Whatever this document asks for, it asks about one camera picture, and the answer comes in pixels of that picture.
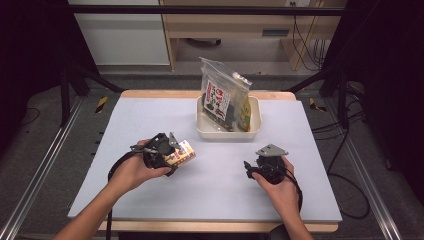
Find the hand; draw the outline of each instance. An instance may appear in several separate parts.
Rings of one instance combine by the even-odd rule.
[[[143,145],[148,140],[142,140],[137,145]],[[142,154],[135,154],[128,160],[124,161],[118,169],[116,169],[108,186],[115,189],[119,196],[140,186],[143,182],[165,175],[171,171],[171,168],[163,167],[158,169],[147,168],[143,161]]]
[[[294,167],[289,160],[284,156],[281,156],[281,159],[287,169],[294,174]],[[256,172],[252,173],[252,176],[268,194],[275,210],[284,222],[295,216],[300,218],[296,186],[290,179],[285,177],[279,184],[273,185]]]

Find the ziploc bag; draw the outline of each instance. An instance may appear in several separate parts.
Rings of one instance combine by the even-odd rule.
[[[203,112],[229,132],[248,132],[252,83],[221,62],[200,59]]]

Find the person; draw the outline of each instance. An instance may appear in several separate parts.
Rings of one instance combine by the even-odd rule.
[[[147,140],[139,141],[137,144],[142,145],[145,142]],[[282,161],[286,164],[287,169],[294,173],[293,165],[284,156],[282,156]],[[120,197],[149,179],[163,176],[170,170],[171,168],[168,167],[147,168],[142,154],[132,156],[118,167],[110,181],[97,196],[53,239],[92,239],[106,215]],[[260,174],[253,173],[252,175],[268,194],[290,238],[292,240],[313,239],[300,218],[294,184],[290,180],[284,179],[281,183],[273,185],[268,183]]]

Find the black metal frame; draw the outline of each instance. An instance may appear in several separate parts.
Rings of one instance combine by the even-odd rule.
[[[41,6],[40,10],[42,11],[66,11],[70,13],[92,13],[92,14],[216,14],[216,15],[293,15],[293,16],[355,16],[357,14],[364,13],[364,10],[356,9],[346,9],[346,8],[300,8],[300,7],[246,7],[246,6],[149,6],[149,5],[45,5]],[[46,29],[48,23],[44,21],[40,27],[44,25]],[[336,89],[337,85],[345,85],[345,79],[343,77],[343,67],[347,64],[346,56],[352,51],[352,45],[355,38],[358,37],[360,32],[360,27],[356,29],[356,33],[352,35],[349,41],[345,44],[342,51],[336,57],[334,63],[326,69],[321,70],[317,74],[309,77],[305,81],[297,84],[287,90],[290,92],[297,92],[304,87],[310,85],[311,83],[323,80],[330,79],[326,81],[321,88],[320,92],[324,96],[331,95]],[[124,89],[117,87],[108,81],[104,80],[95,73],[90,72],[87,69],[84,69],[78,63],[74,63],[69,59],[69,56],[66,56],[66,52],[63,51],[59,42],[53,44],[58,53],[61,53],[61,60],[64,61],[64,74],[63,79],[61,80],[62,84],[62,105],[63,120],[64,124],[69,116],[69,93],[68,89],[65,86],[68,83],[67,72],[74,72],[75,74],[80,74],[85,77],[91,78],[98,83],[106,86],[112,91],[122,92]],[[339,96],[339,108],[338,115],[342,125],[347,126],[347,118],[344,111],[343,100],[345,92],[342,92]]]

